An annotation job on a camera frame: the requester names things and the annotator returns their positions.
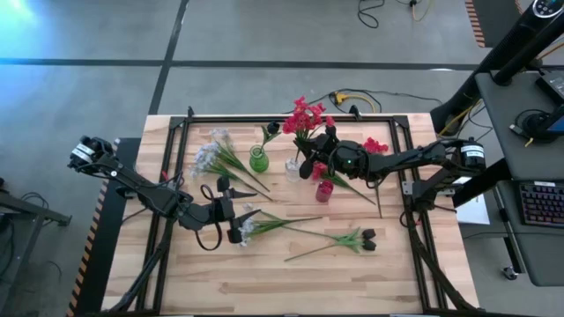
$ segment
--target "black desk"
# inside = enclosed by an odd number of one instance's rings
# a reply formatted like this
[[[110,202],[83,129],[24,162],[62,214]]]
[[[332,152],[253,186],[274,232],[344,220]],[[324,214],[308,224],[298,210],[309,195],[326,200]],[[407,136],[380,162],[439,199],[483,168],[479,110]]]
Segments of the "black desk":
[[[523,225],[517,206],[516,192],[511,181],[564,181],[564,137],[552,144],[535,144],[524,147],[526,140],[510,129],[515,118],[525,109],[554,110],[555,105],[535,85],[539,77],[534,73],[515,76],[511,85],[500,86],[489,74],[478,74],[476,82],[505,158],[489,166],[483,175],[468,181],[453,197],[455,206],[496,186],[498,203],[505,210],[505,221],[516,250],[508,246],[509,254],[515,251],[518,261],[525,264],[531,281],[536,286],[563,286],[564,236],[519,234],[541,232],[564,235],[564,229]]]

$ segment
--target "orange striped edge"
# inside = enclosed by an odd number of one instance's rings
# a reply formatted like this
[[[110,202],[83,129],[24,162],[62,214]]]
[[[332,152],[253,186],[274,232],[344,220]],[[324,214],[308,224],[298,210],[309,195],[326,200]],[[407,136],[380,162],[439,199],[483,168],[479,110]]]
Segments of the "orange striped edge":
[[[116,139],[114,141],[114,144],[112,145],[112,149],[114,151],[117,151],[117,145],[119,143],[120,143],[120,139]],[[96,203],[96,208],[94,209],[92,224],[90,225],[90,230],[88,231],[88,235],[86,237],[85,252],[83,253],[82,259],[80,260],[80,264],[78,265],[77,278],[74,281],[74,287],[72,288],[72,294],[70,296],[69,308],[66,311],[66,315],[68,317],[74,317],[76,313],[76,308],[78,304],[78,295],[80,295],[80,289],[82,287],[82,283],[84,282],[84,276],[86,274],[86,270],[88,269],[88,261],[90,260],[90,253],[92,252],[94,239],[96,238],[96,232],[98,231],[98,224],[100,223],[100,214],[102,212],[102,204],[104,203],[104,199],[106,198],[107,191],[108,191],[108,180],[104,180],[100,188],[100,193],[98,195],[98,202]]]
[[[484,40],[484,33],[482,33],[482,27],[479,25],[478,15],[476,14],[476,9],[474,9],[474,3],[472,0],[465,0],[464,5],[466,6],[466,11],[468,12],[468,18],[470,19],[470,24],[472,26],[472,31],[474,32],[474,40],[479,47],[485,48],[486,41]]]

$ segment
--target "concrete floor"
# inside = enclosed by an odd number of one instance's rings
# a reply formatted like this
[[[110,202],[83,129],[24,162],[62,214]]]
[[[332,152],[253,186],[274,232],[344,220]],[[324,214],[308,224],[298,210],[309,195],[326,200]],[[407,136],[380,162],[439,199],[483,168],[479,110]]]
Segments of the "concrete floor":
[[[0,1],[0,59],[162,61],[180,4]],[[341,87],[447,100],[469,71],[409,70],[410,65],[475,64],[488,52],[476,45],[463,0],[435,0],[420,23],[412,22],[408,8],[388,1],[375,11],[381,23],[376,30],[357,20],[356,5],[350,0],[189,1],[175,60],[398,63],[402,69],[172,68],[158,113],[183,114],[187,106],[199,114],[280,113],[290,110],[296,97],[316,98]],[[564,53],[548,62],[563,64]],[[0,175],[14,195],[37,191],[52,209],[73,216],[69,227],[47,226],[41,232],[26,276],[18,281],[23,286],[9,294],[4,313],[65,312],[100,187],[98,180],[66,168],[68,155],[82,135],[139,137],[159,74],[160,67],[0,65]],[[422,100],[380,100],[387,113],[435,107]],[[485,111],[477,122],[489,123]],[[463,136],[482,131],[468,126]],[[488,162],[501,158],[493,132],[482,143]],[[467,240],[465,246],[485,309],[553,316],[564,311],[564,288],[538,288],[527,276],[508,282],[499,275],[508,264],[501,240]],[[60,281],[46,261],[61,266]]]

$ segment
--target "small glass vase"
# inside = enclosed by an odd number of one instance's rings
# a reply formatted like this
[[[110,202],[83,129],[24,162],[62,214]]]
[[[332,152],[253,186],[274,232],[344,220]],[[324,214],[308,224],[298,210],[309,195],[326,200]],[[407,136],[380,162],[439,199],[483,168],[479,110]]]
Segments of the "small glass vase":
[[[260,145],[253,145],[250,148],[249,165],[253,171],[262,173],[268,169],[268,156],[264,152],[264,148]]]
[[[286,178],[291,182],[300,180],[300,165],[301,162],[296,158],[289,158],[286,160]]]
[[[333,183],[331,181],[322,181],[317,186],[317,191],[315,192],[315,199],[319,203],[326,203],[331,198],[333,193]]]

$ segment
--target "pink vase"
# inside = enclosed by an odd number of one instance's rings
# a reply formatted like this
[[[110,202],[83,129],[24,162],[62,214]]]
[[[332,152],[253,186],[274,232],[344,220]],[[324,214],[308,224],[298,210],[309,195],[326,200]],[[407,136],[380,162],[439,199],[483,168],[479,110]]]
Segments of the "pink vase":
[[[333,193],[333,183],[331,181],[322,181],[317,186],[317,192],[315,193],[315,199],[319,203],[326,203],[329,201],[331,194]]]

